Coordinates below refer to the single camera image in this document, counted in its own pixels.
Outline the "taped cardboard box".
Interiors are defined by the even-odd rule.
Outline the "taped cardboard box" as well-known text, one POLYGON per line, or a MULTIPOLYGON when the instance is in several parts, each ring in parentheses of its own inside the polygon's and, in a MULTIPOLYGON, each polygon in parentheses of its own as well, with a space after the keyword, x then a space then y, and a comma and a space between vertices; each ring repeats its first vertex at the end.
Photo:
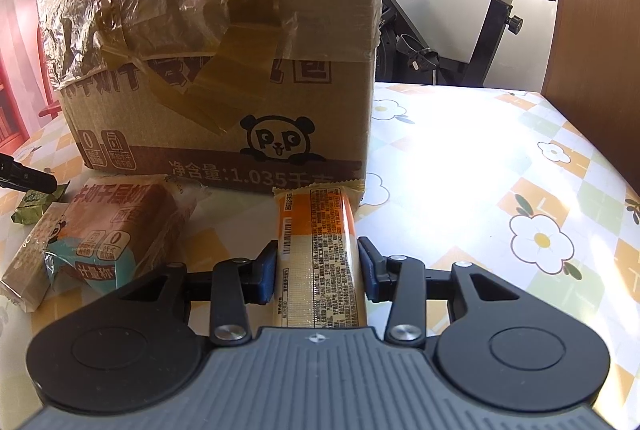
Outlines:
POLYGON ((268 193, 366 175, 382 0, 37 0, 87 167, 268 193))

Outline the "green snack packet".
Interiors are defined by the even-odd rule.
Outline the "green snack packet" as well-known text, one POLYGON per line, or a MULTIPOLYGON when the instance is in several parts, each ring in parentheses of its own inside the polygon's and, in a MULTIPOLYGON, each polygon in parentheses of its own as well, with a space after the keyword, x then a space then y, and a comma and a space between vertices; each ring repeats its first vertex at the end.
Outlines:
POLYGON ((50 205, 63 197, 69 185, 70 183, 58 184, 56 190, 50 194, 29 190, 12 213, 12 222, 21 225, 36 224, 50 205))

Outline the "checkered floral tablecloth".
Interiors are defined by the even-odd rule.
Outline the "checkered floral tablecloth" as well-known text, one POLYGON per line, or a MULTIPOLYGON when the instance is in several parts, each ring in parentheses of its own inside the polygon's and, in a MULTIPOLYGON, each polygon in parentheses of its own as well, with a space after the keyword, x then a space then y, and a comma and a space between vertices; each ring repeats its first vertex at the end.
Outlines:
MULTIPOLYGON (((481 265, 600 334, 611 370, 596 409, 639 427, 639 195, 534 92, 391 86, 374 90, 358 235, 428 268, 481 265)), ((94 172, 62 116, 14 153, 77 192, 94 172)), ((178 258, 208 271, 277 238, 268 195, 214 190, 182 232, 178 258)), ((38 412, 25 352, 32 334, 96 298, 73 280, 32 314, 1 297, 1 429, 38 412)))

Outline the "wooden headboard panel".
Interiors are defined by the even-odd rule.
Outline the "wooden headboard panel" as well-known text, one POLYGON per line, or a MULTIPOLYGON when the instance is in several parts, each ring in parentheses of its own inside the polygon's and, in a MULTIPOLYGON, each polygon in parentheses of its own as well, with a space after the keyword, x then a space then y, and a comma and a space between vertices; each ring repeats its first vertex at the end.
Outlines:
POLYGON ((542 93, 639 186, 639 0, 559 0, 542 93))

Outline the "orange snack bar wrapper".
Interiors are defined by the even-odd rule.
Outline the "orange snack bar wrapper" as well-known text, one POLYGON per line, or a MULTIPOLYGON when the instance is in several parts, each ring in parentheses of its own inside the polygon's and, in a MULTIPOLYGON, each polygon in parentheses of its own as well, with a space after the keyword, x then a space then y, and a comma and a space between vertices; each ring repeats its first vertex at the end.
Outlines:
POLYGON ((273 191, 279 207, 276 326, 367 323, 354 220, 363 192, 361 180, 273 191))

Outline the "brown small snack packet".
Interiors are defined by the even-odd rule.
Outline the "brown small snack packet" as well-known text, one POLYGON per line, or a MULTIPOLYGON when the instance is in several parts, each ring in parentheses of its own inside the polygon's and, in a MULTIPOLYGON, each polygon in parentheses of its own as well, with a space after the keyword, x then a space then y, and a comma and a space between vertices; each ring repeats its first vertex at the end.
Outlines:
POLYGON ((1 293, 26 313, 39 308, 50 287, 44 250, 67 207, 65 202, 50 205, 1 277, 1 293))

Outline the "teal cake snack pack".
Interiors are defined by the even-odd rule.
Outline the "teal cake snack pack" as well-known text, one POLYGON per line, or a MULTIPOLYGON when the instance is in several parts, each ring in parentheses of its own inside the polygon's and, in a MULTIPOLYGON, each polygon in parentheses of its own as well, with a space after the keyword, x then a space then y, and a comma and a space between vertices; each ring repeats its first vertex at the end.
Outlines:
POLYGON ((98 176, 85 182, 58 219, 44 267, 50 284, 65 274, 99 294, 125 286, 171 259, 201 183, 173 176, 98 176))

